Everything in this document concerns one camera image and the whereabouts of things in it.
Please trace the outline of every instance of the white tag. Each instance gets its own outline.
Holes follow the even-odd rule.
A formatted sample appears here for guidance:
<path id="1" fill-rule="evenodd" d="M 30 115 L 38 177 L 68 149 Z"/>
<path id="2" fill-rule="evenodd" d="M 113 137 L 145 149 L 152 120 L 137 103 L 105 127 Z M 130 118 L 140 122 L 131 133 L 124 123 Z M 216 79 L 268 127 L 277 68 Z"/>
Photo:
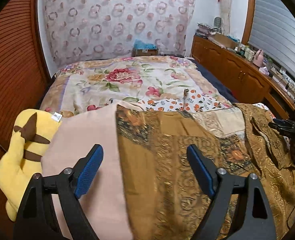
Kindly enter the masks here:
<path id="1" fill-rule="evenodd" d="M 55 121 L 57 121 L 57 122 L 60 122 L 61 118 L 62 118 L 62 115 L 59 114 L 59 113 L 57 113 L 57 112 L 55 112 L 55 113 L 52 115 L 52 119 L 55 120 Z"/>

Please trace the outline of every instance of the yellow plush toy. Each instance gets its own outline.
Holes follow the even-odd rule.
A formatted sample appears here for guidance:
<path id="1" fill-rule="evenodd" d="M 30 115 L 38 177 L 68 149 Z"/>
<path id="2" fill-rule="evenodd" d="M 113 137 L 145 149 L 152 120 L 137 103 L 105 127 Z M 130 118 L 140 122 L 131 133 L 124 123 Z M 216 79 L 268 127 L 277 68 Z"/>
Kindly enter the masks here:
<path id="1" fill-rule="evenodd" d="M 0 188 L 12 221 L 32 175 L 42 173 L 41 157 L 59 125 L 52 114 L 35 109 L 22 111 L 15 120 L 9 150 L 0 160 Z"/>

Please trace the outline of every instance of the blue gripper pad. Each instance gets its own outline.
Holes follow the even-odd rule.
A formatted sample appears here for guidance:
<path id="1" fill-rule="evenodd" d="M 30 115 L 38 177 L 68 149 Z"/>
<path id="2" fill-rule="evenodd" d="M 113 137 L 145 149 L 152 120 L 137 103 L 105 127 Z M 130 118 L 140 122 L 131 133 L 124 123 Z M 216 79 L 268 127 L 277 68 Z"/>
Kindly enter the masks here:
<path id="1" fill-rule="evenodd" d="M 212 177 L 192 145 L 187 147 L 187 159 L 201 190 L 212 199 L 215 196 Z"/>
<path id="2" fill-rule="evenodd" d="M 82 195 L 85 195 L 89 190 L 102 160 L 103 148 L 99 145 L 78 177 L 76 189 L 74 191 L 74 195 L 77 199 L 79 199 Z"/>

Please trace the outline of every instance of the bolt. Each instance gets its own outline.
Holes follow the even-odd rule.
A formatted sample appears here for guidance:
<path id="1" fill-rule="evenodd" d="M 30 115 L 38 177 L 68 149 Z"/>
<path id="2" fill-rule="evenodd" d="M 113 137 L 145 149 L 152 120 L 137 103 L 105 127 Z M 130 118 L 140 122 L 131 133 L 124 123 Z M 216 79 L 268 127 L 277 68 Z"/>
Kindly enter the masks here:
<path id="1" fill-rule="evenodd" d="M 32 177 L 33 179 L 38 179 L 39 177 L 41 177 L 41 173 L 34 173 Z"/>
<path id="2" fill-rule="evenodd" d="M 66 175 L 71 174 L 72 173 L 72 168 L 64 169 L 63 173 L 66 174 Z"/>
<path id="3" fill-rule="evenodd" d="M 257 179 L 258 176 L 257 176 L 255 173 L 251 173 L 251 174 L 250 174 L 250 178 L 251 178 L 251 179 Z"/>
<path id="4" fill-rule="evenodd" d="M 218 173 L 224 175 L 227 173 L 227 171 L 224 168 L 218 168 Z"/>

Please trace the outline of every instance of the pink kettle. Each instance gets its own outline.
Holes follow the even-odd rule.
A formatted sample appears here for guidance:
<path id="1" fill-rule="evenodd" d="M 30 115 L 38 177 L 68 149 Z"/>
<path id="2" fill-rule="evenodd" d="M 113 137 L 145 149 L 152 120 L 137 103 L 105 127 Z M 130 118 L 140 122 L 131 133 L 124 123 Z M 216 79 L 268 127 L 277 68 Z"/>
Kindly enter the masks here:
<path id="1" fill-rule="evenodd" d="M 259 49 L 253 58 L 253 64 L 257 65 L 258 67 L 262 67 L 263 64 L 263 50 Z"/>

